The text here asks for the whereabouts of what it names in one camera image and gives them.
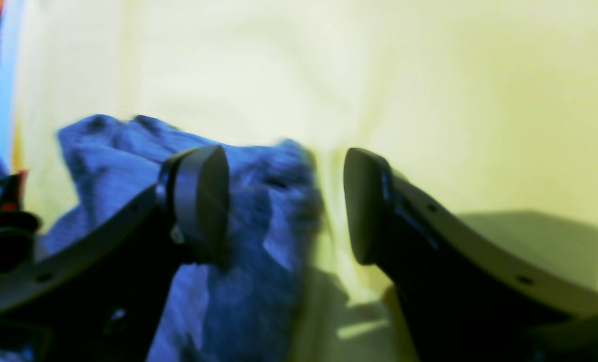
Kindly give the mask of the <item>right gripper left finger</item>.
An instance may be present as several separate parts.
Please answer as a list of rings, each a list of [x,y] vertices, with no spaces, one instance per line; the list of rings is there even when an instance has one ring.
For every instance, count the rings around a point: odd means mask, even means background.
[[[220,261],[229,181],[222,146],[175,154],[157,183],[40,262],[37,218],[0,213],[0,361],[145,361],[179,267]]]

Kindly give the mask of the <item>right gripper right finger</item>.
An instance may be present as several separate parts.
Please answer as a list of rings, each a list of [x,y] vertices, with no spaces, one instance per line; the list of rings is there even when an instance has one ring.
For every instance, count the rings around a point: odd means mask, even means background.
[[[350,148],[350,245],[393,282],[420,361],[598,361],[598,292],[494,245],[386,159]]]

